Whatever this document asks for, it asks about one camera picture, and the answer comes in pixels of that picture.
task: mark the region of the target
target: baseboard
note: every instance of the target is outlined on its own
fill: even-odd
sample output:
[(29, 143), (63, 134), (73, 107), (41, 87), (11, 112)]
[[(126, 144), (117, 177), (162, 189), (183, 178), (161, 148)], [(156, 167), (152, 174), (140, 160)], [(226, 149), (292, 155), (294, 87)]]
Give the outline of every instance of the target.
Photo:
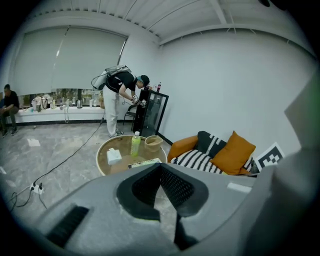
[[(56, 121), (39, 121), (39, 122), (18, 122), (17, 126), (43, 126), (43, 125), (68, 125), (68, 124), (95, 124), (100, 123), (101, 120), (94, 119), (94, 120), (69, 120), (66, 123), (63, 120), (56, 120)], [(118, 120), (117, 123), (132, 123), (132, 120)], [(6, 124), (7, 127), (12, 127), (11, 123)]]
[(168, 143), (170, 146), (172, 146), (173, 142), (169, 139), (167, 139), (165, 136), (163, 136), (160, 132), (157, 133), (157, 135), (163, 139), (166, 143)]

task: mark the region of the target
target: beige bowl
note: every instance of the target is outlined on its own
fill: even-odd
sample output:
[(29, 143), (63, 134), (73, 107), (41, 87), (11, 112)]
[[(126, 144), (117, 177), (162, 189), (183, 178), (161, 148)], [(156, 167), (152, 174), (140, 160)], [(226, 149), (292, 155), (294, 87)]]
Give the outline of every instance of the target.
[(161, 148), (162, 142), (164, 142), (162, 138), (152, 135), (145, 139), (144, 148), (150, 152), (157, 152)]

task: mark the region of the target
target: person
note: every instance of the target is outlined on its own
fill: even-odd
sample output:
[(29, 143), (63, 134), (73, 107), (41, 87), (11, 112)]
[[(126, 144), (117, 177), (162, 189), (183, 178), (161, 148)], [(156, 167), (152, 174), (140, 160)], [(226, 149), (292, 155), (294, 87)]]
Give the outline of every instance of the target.
[[(124, 132), (118, 129), (117, 119), (119, 115), (119, 95), (125, 99), (135, 102), (136, 86), (141, 89), (149, 84), (150, 80), (146, 75), (136, 77), (130, 72), (121, 72), (110, 77), (103, 87), (103, 101), (106, 109), (106, 126), (109, 137), (114, 138), (123, 135)], [(126, 93), (126, 89), (131, 90), (131, 95)]]
[(4, 86), (4, 106), (0, 108), (0, 118), (2, 125), (2, 138), (8, 134), (6, 127), (6, 117), (10, 116), (12, 123), (11, 135), (15, 135), (17, 132), (17, 124), (15, 114), (18, 113), (20, 108), (19, 99), (15, 91), (10, 89), (10, 85)]

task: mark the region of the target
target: power strip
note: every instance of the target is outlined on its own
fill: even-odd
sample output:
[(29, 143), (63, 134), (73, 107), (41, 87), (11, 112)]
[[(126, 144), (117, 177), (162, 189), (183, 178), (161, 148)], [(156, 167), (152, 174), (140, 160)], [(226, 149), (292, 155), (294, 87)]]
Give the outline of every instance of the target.
[(39, 189), (39, 185), (35, 185), (32, 183), (31, 186), (30, 186), (30, 189), (33, 188), (33, 192), (37, 193), (37, 194), (42, 194), (44, 192), (44, 186), (42, 186), (42, 189)]

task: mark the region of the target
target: shoe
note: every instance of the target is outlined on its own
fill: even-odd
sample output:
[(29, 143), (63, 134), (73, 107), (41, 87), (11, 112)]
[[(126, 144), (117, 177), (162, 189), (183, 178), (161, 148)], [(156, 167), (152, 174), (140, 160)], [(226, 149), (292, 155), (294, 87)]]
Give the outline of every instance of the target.
[(115, 131), (116, 135), (124, 135), (124, 132), (122, 130)]
[(109, 134), (109, 137), (112, 139), (112, 138), (115, 138), (115, 137), (117, 137), (118, 136), (118, 134), (115, 134), (115, 135), (110, 135)]
[(2, 138), (6, 137), (7, 134), (8, 134), (8, 130), (2, 131)]
[(12, 128), (11, 136), (15, 135), (17, 133), (17, 127)]

